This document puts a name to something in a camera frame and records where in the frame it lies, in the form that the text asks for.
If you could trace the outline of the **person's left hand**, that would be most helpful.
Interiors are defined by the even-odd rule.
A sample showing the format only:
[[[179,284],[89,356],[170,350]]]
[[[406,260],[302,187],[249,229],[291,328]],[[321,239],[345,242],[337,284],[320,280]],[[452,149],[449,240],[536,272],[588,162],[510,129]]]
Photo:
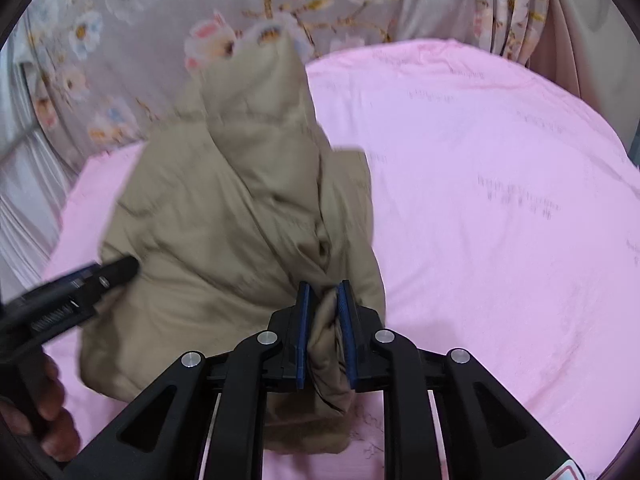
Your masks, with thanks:
[[[78,454],[80,437],[73,416],[64,408],[66,390],[60,381],[60,369],[46,354],[42,355],[40,363],[44,378],[36,396],[37,410],[49,425],[49,432],[40,440],[40,446],[52,460],[66,463]],[[1,398],[1,416],[17,436],[32,434],[28,418],[5,396]]]

